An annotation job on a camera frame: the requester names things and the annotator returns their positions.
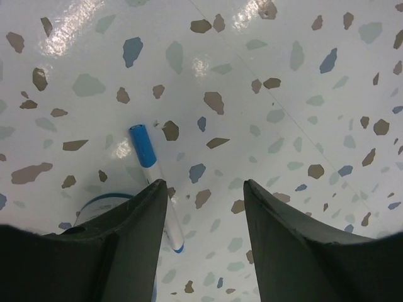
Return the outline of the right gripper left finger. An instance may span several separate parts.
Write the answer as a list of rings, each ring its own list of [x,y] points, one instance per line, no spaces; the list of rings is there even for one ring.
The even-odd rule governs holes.
[[[159,179],[61,234],[1,226],[2,301],[151,301],[167,210]]]

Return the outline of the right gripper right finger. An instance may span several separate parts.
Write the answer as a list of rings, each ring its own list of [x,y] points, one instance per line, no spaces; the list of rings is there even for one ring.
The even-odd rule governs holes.
[[[244,205],[262,301],[401,301],[402,234],[362,237],[326,225],[254,180]]]

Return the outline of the blue pen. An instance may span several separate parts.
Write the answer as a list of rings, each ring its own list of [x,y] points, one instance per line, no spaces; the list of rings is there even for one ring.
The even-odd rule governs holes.
[[[129,128],[128,132],[148,183],[152,183],[157,179],[164,179],[146,126],[134,125]],[[164,228],[171,248],[177,254],[182,253],[184,249],[184,237],[169,195],[167,196]]]

